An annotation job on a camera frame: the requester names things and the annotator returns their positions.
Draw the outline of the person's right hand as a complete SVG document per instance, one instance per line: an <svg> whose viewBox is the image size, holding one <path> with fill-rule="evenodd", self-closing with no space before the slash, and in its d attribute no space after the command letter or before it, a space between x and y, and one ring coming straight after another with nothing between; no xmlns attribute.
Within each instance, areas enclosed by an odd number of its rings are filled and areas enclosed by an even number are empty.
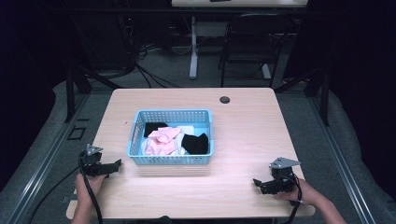
<svg viewBox="0 0 396 224"><path fill-rule="evenodd" d="M280 192L275 195L276 200L283 201L295 201L295 202L305 202L305 200L312 199L316 195L320 195L311 185L309 185L305 180L298 179L299 187L295 187L292 192Z"/></svg>

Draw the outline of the white desk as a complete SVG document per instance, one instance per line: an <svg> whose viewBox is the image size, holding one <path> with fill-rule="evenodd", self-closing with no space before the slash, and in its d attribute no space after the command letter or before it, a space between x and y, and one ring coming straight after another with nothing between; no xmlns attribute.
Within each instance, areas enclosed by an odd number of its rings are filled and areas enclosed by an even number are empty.
<svg viewBox="0 0 396 224"><path fill-rule="evenodd" d="M178 9L300 9L308 5L309 0L171 0L172 7ZM198 37L223 36L225 21L199 21L191 16L191 65L190 79L198 75Z"/></svg>

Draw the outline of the pink sock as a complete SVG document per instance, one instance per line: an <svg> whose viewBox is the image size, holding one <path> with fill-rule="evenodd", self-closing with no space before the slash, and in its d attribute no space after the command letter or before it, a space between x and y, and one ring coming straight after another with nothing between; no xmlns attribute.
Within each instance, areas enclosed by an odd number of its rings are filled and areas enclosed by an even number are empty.
<svg viewBox="0 0 396 224"><path fill-rule="evenodd" d="M146 155L172 155L177 151L176 138L180 134L179 128L161 127L148 135L144 150Z"/></svg>

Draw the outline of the black chair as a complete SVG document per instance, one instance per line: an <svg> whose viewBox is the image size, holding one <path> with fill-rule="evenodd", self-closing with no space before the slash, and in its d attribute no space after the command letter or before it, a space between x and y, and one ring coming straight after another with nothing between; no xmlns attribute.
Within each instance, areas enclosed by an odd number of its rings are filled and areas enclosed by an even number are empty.
<svg viewBox="0 0 396 224"><path fill-rule="evenodd" d="M292 18L285 14L244 13L226 26L218 69L220 86L226 80L226 63L272 65L269 86L273 85L283 41L292 28Z"/></svg>

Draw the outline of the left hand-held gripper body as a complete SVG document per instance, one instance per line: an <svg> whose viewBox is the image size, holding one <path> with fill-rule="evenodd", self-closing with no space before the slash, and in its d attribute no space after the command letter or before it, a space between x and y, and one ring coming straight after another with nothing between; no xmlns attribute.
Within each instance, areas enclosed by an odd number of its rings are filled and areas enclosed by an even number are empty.
<svg viewBox="0 0 396 224"><path fill-rule="evenodd" d="M105 177L109 177L109 174L102 172L102 163L100 162L102 150L102 147L88 144L86 148L81 151L78 155L78 166L82 175L90 177L104 175Z"/></svg>

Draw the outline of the black sock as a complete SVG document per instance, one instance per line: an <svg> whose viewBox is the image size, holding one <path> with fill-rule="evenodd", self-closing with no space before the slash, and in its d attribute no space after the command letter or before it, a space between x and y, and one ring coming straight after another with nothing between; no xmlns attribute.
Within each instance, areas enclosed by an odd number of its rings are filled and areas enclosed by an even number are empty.
<svg viewBox="0 0 396 224"><path fill-rule="evenodd" d="M181 146L191 155L204 155L208 152L208 137L205 133L199 136L185 134Z"/></svg>
<svg viewBox="0 0 396 224"><path fill-rule="evenodd" d="M145 124L144 136L149 137L152 133L155 135L162 134L163 128L167 128L168 125L163 122L147 122Z"/></svg>

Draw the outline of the blue plastic basket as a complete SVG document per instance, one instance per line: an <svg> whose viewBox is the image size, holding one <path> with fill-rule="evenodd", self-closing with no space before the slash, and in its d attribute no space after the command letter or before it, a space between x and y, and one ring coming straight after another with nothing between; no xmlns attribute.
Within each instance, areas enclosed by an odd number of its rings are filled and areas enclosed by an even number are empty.
<svg viewBox="0 0 396 224"><path fill-rule="evenodd" d="M147 122L163 122L168 127L176 128L182 125L194 127L195 136L205 133L208 137L208 152L204 155L146 156L142 154L141 143L147 139L144 136ZM134 116L127 155L138 165L179 165L208 164L214 153L213 119L208 109L144 109L138 110Z"/></svg>

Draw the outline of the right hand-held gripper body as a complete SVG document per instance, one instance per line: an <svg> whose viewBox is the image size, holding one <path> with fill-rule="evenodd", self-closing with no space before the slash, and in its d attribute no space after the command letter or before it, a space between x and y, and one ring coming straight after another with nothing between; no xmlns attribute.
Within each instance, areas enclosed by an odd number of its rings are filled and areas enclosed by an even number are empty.
<svg viewBox="0 0 396 224"><path fill-rule="evenodd" d="M293 166L300 165L299 161L278 157L270 163L272 181L269 192L277 194L279 192L292 192L294 186L297 184L295 173L292 170Z"/></svg>

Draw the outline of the person's left hand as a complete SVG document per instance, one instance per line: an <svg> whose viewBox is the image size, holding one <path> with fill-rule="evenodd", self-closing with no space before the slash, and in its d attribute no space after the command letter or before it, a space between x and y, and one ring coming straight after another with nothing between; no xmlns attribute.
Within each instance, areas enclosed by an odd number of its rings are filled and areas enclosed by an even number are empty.
<svg viewBox="0 0 396 224"><path fill-rule="evenodd" d="M75 180L78 202L83 205L92 205L92 198L88 191L87 184L91 187L93 195L96 196L100 191L105 178L106 177L104 175L84 177L82 174L78 174Z"/></svg>

